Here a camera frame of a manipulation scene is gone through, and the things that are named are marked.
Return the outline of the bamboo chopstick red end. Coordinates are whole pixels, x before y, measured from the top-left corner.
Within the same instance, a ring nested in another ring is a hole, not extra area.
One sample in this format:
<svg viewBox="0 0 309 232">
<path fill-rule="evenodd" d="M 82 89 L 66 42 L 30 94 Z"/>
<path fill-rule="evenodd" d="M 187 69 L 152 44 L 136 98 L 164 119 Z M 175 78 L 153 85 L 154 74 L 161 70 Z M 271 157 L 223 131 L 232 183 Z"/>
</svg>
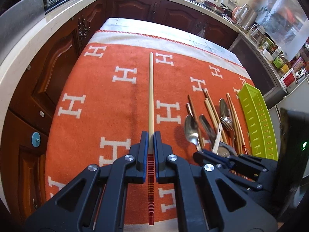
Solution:
<svg viewBox="0 0 309 232">
<path fill-rule="evenodd" d="M 218 125 L 220 123 L 219 116 L 218 116 L 218 113 L 216 111 L 215 105 L 214 105 L 214 103 L 213 103 L 213 101 L 212 101 L 212 99 L 210 97 L 210 94 L 208 93 L 207 88 L 203 88 L 203 92 L 204 92 L 205 98 L 207 98 L 209 103 L 210 103 L 210 106 L 211 106 L 212 111 L 213 111 L 213 115 L 214 115 L 214 117 L 216 119 L 216 122 L 217 122 L 217 125 Z M 226 133 L 225 133 L 224 129 L 222 131 L 222 141 L 224 143 L 228 144 L 228 139 L 226 137 Z"/>
</svg>

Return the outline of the red white canister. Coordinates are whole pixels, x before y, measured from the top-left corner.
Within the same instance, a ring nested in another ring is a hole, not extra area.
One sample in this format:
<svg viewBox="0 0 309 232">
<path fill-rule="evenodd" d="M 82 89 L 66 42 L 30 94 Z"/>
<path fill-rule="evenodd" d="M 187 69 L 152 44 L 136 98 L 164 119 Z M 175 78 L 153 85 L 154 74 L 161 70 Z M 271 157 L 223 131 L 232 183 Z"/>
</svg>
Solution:
<svg viewBox="0 0 309 232">
<path fill-rule="evenodd" d="M 281 77 L 280 81 L 282 85 L 287 88 L 296 80 L 296 75 L 294 71 L 288 71 L 283 77 Z"/>
</svg>

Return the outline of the bamboo chopstick red handle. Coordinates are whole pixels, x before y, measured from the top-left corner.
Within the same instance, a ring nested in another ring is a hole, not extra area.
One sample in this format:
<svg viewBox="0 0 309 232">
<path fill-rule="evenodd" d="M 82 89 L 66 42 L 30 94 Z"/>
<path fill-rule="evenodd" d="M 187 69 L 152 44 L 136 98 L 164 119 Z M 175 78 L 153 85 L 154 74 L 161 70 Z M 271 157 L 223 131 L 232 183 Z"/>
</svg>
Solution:
<svg viewBox="0 0 309 232">
<path fill-rule="evenodd" d="M 148 120 L 148 223 L 150 226 L 154 225 L 154 210 L 155 210 L 155 159 L 154 159 L 154 53 L 151 52 L 149 56 L 149 120 Z"/>
</svg>

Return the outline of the green plastic utensil tray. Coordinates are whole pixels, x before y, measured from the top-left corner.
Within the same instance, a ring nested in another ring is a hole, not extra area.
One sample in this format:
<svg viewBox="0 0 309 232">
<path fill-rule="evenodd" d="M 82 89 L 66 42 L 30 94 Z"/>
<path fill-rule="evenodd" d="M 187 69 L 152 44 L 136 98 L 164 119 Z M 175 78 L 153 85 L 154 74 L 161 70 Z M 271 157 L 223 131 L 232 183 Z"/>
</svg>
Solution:
<svg viewBox="0 0 309 232">
<path fill-rule="evenodd" d="M 245 83 L 238 97 L 246 119 L 252 155 L 277 161 L 273 125 L 261 91 Z"/>
</svg>

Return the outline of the large steel spoon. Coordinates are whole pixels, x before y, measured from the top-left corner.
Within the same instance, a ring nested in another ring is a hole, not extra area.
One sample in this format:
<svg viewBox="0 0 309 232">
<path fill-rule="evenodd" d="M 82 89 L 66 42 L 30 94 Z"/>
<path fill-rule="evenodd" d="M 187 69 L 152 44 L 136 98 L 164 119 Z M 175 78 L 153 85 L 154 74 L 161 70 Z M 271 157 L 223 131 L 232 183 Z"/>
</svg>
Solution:
<svg viewBox="0 0 309 232">
<path fill-rule="evenodd" d="M 220 109 L 221 118 L 230 119 L 230 112 L 229 112 L 227 103 L 223 98 L 219 100 L 219 109 Z"/>
</svg>

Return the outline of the white ceramic spoon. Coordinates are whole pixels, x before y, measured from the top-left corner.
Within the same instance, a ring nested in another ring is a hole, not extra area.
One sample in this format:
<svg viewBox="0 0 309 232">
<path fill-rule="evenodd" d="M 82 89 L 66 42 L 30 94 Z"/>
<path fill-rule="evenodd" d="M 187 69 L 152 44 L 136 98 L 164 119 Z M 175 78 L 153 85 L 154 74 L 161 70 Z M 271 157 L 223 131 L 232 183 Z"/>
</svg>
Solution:
<svg viewBox="0 0 309 232">
<path fill-rule="evenodd" d="M 217 134 L 216 134 L 216 138 L 213 144 L 213 148 L 212 148 L 212 152 L 214 154 L 218 154 L 218 147 L 221 141 L 221 137 L 222 137 L 222 125 L 221 123 L 218 124 L 218 128 L 217 128 Z"/>
</svg>

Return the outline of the brown wooden chopstick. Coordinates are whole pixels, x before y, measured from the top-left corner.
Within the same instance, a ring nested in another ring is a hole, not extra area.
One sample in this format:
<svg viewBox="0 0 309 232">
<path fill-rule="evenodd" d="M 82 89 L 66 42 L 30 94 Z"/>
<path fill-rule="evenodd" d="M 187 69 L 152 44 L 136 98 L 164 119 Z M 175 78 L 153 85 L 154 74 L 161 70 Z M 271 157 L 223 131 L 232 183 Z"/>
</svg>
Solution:
<svg viewBox="0 0 309 232">
<path fill-rule="evenodd" d="M 202 137 L 202 133 L 201 133 L 201 130 L 199 128 L 199 125 L 198 125 L 197 114 L 196 114 L 194 104 L 193 104 L 193 100 L 192 100 L 190 94 L 188 94 L 188 102 L 190 104 L 190 108 L 191 108 L 191 111 L 192 111 L 192 114 L 193 114 L 193 119 L 194 119 L 195 124 L 196 124 L 196 129 L 197 129 L 198 138 L 199 138 L 199 146 L 201 147 L 200 150 L 202 150 L 204 148 L 203 137 Z"/>
</svg>

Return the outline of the orange H-pattern blanket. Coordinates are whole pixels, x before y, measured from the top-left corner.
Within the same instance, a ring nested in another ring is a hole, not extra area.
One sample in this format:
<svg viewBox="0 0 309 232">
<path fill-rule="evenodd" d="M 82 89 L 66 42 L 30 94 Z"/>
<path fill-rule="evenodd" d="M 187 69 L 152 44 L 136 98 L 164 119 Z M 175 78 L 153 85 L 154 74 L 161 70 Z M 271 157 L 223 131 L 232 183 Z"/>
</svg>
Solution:
<svg viewBox="0 0 309 232">
<path fill-rule="evenodd" d="M 86 166 L 110 165 L 128 154 L 148 130 L 149 64 L 154 63 L 154 127 L 173 151 L 192 160 L 184 135 L 186 104 L 207 115 L 203 89 L 212 101 L 232 98 L 242 129 L 237 94 L 251 83 L 227 50 L 215 53 L 191 39 L 174 40 L 128 30 L 98 30 L 71 71 L 49 134 L 45 186 L 52 198 Z"/>
</svg>

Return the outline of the steel fork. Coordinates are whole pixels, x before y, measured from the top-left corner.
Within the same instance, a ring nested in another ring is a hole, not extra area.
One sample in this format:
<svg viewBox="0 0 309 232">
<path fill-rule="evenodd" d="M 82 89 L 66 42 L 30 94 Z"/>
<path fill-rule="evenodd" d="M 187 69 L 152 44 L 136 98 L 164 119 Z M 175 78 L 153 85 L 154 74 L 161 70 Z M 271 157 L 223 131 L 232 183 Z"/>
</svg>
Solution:
<svg viewBox="0 0 309 232">
<path fill-rule="evenodd" d="M 224 118 L 222 118 L 222 117 L 220 117 L 219 119 L 220 119 L 221 124 L 223 125 L 224 129 L 227 131 L 228 136 L 229 136 L 230 139 L 231 139 L 231 143 L 232 143 L 231 146 L 234 148 L 234 147 L 235 147 L 235 143 L 234 143 L 234 141 L 235 141 L 235 131 L 234 131 L 232 125 L 231 125 L 229 122 L 227 122 L 227 121 L 226 121 Z"/>
</svg>

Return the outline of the steel electric kettle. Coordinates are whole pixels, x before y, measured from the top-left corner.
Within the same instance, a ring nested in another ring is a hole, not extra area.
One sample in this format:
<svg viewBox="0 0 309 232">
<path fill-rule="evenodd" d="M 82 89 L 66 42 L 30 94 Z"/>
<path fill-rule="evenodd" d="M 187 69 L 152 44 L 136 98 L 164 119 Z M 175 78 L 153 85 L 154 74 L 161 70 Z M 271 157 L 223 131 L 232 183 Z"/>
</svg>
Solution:
<svg viewBox="0 0 309 232">
<path fill-rule="evenodd" d="M 248 4 L 244 4 L 242 7 L 235 7 L 232 12 L 232 17 L 240 29 L 248 32 L 257 18 L 257 13 Z"/>
</svg>

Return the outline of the small steel spoon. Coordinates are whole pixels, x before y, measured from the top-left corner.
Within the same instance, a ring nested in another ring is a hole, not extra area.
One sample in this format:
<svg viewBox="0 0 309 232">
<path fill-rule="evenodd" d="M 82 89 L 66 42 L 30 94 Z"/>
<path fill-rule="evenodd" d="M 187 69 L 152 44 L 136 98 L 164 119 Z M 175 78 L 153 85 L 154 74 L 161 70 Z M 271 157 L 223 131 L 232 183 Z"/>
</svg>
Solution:
<svg viewBox="0 0 309 232">
<path fill-rule="evenodd" d="M 199 146 L 199 138 L 196 129 L 196 124 L 191 115 L 187 115 L 185 118 L 184 133 L 186 140 L 195 145 L 197 151 L 201 151 L 200 150 L 201 147 Z"/>
</svg>

